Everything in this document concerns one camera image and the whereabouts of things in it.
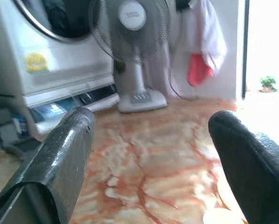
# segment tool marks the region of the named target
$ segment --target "doorway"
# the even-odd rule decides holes
[[[279,100],[279,0],[246,0],[244,47],[243,98]]]

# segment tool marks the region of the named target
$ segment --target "fan guard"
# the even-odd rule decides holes
[[[142,63],[167,41],[170,11],[166,0],[136,0],[146,12],[146,20],[139,30],[129,30],[119,18],[120,7],[128,1],[133,0],[92,0],[90,28],[98,44],[113,59]]]

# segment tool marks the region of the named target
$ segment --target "washing machine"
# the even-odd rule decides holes
[[[119,101],[113,60],[91,35],[89,4],[0,0],[0,107],[38,139],[73,107]]]

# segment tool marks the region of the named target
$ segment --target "power cord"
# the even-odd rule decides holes
[[[180,18],[180,25],[179,25],[179,34],[178,34],[178,37],[177,37],[177,40],[172,48],[172,56],[171,56],[171,63],[170,63],[170,67],[168,68],[169,72],[168,72],[168,81],[169,81],[169,85],[172,89],[172,91],[181,99],[184,99],[184,100],[187,100],[187,101],[196,101],[199,99],[199,97],[196,96],[196,93],[195,93],[195,88],[192,87],[192,94],[193,94],[193,98],[188,98],[188,97],[183,97],[181,96],[173,87],[172,85],[172,68],[173,68],[173,63],[175,61],[175,58],[176,58],[176,54],[177,54],[177,51],[178,51],[178,47],[179,47],[179,44],[180,44],[180,41],[181,41],[181,38],[182,38],[182,35],[183,35],[183,24],[184,24],[184,18],[183,18],[183,14],[181,15],[181,18]]]

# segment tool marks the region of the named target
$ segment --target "fan control buttons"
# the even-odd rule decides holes
[[[132,104],[147,103],[151,101],[149,93],[135,94],[131,97]]]

